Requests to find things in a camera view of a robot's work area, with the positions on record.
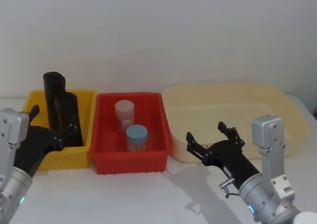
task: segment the blue lid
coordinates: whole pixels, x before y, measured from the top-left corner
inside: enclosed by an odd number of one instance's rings
[[[127,129],[127,141],[133,144],[143,144],[148,139],[148,130],[142,125],[132,125]]]

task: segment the beige plastic bin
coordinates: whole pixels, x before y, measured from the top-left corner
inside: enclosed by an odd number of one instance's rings
[[[173,139],[173,156],[183,162],[199,160],[186,151],[186,133],[198,143],[210,146],[226,139],[218,122],[235,126],[246,142],[244,155],[260,158],[252,143],[251,123],[267,114],[281,116],[285,122],[285,156],[298,152],[309,127],[300,112],[276,87],[267,84],[191,85],[168,88],[162,93],[165,112]]]

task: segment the yellow plastic bin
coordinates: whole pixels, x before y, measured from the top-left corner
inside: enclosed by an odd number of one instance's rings
[[[90,166],[89,149],[93,132],[97,92],[88,89],[67,90],[77,96],[81,132],[84,146],[65,147],[61,152],[48,153],[38,170],[88,168]],[[31,125],[49,128],[48,111],[44,90],[31,91],[23,110],[29,112],[33,105],[40,106],[40,113]]]

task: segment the plastic bin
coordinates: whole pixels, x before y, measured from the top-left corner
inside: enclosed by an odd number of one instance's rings
[[[95,90],[85,89],[67,91],[77,96],[84,146],[65,147],[61,152],[48,153],[38,170],[89,168],[90,166],[89,149],[93,131],[97,92]],[[40,113],[34,118],[31,125],[49,128],[44,90],[31,91],[23,110],[28,112],[35,104],[40,106]]]
[[[134,103],[135,124],[148,129],[144,152],[128,152],[126,135],[117,131],[114,105]],[[98,174],[164,171],[171,151],[171,137],[158,93],[109,93],[97,96],[91,157]]]
[[[252,143],[251,123],[257,117],[271,114],[284,119],[286,156],[298,152],[309,131],[296,107],[278,88],[268,84],[175,86],[164,90],[162,97],[173,140],[172,153],[183,162],[200,162],[186,151],[188,131],[207,147],[227,139],[217,128],[219,121],[237,128],[246,142],[243,153],[248,159],[261,157]]]

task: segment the blue indicator light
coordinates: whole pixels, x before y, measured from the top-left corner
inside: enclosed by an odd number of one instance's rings
[[[251,213],[254,214],[254,210],[251,206],[248,206],[248,208],[251,210]]]

